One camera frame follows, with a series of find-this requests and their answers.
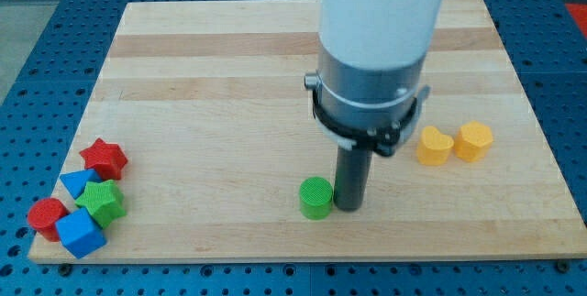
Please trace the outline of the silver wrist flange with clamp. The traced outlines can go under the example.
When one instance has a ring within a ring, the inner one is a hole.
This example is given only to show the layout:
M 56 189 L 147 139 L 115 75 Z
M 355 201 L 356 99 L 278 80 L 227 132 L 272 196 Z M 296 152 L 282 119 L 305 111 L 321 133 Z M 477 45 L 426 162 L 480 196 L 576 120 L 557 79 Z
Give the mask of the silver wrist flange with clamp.
M 320 47 L 316 73 L 305 76 L 316 122 L 340 148 L 391 157 L 414 133 L 429 95 L 418 86 L 423 62 L 361 69 Z

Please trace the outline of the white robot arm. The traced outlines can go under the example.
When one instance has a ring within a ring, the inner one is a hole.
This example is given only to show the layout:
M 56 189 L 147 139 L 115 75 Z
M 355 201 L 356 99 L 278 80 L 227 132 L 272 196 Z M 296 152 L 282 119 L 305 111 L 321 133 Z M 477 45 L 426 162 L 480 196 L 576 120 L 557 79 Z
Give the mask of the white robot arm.
M 305 88 L 338 144 L 333 202 L 342 211 L 361 207 L 372 155 L 393 156 L 415 130 L 441 1 L 318 0 L 318 65 Z

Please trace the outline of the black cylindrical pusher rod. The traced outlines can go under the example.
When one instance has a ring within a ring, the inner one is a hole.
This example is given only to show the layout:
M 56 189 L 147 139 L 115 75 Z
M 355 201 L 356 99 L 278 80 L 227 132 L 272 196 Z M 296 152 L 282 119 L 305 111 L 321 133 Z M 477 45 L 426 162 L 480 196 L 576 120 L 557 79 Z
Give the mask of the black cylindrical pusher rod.
M 371 167 L 372 152 L 338 148 L 333 201 L 342 211 L 361 208 Z

